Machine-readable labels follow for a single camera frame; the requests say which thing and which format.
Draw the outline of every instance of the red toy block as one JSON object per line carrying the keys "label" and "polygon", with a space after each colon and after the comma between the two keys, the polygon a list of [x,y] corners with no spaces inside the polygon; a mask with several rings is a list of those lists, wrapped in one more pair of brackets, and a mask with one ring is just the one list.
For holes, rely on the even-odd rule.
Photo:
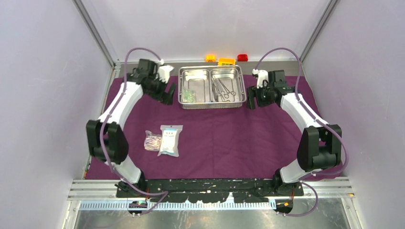
{"label": "red toy block", "polygon": [[247,61],[247,54],[239,54],[238,61],[246,62]]}

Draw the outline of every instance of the white wall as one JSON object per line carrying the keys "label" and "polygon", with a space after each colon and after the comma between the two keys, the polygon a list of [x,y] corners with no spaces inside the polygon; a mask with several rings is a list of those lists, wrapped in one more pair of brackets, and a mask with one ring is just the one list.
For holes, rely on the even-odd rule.
{"label": "white wall", "polygon": [[320,113],[341,125],[345,173],[367,228],[403,228],[405,2],[340,1],[304,67]]}
{"label": "white wall", "polygon": [[[147,47],[165,60],[203,60],[207,54],[260,59],[285,46],[301,54],[328,0],[83,0],[115,59]],[[269,59],[293,58],[278,51]],[[130,61],[138,61],[132,55]]]}
{"label": "white wall", "polygon": [[110,71],[71,0],[0,1],[0,228],[58,227]]}

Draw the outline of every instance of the metal tray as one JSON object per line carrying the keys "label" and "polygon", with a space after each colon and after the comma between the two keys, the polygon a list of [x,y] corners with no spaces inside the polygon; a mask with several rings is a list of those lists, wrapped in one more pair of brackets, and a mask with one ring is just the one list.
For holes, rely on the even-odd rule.
{"label": "metal tray", "polygon": [[[190,92],[194,99],[189,99]],[[233,108],[246,101],[245,83],[238,65],[182,67],[178,93],[184,109]]]}

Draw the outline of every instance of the worn black surface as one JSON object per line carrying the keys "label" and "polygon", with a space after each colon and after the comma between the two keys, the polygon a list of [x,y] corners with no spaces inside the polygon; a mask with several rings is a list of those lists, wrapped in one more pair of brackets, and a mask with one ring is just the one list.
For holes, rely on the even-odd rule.
{"label": "worn black surface", "polygon": [[[271,179],[150,179],[146,180],[147,190],[150,193],[168,191],[169,194],[164,202],[183,203],[186,200],[196,203],[224,202],[232,193],[235,203],[258,203],[268,202],[266,197],[291,196],[294,190],[295,196],[303,196],[300,183],[292,186],[274,189]],[[139,197],[139,193],[132,190],[117,190],[118,198]],[[156,202],[160,197],[151,197]]]}

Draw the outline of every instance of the yellow toy block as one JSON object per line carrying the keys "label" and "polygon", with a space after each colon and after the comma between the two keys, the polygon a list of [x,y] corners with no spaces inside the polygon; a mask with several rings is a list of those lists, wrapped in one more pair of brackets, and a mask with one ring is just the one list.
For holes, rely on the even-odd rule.
{"label": "yellow toy block", "polygon": [[205,56],[205,62],[215,62],[216,58],[215,55],[206,55]]}
{"label": "yellow toy block", "polygon": [[218,65],[235,65],[235,59],[219,58]]}

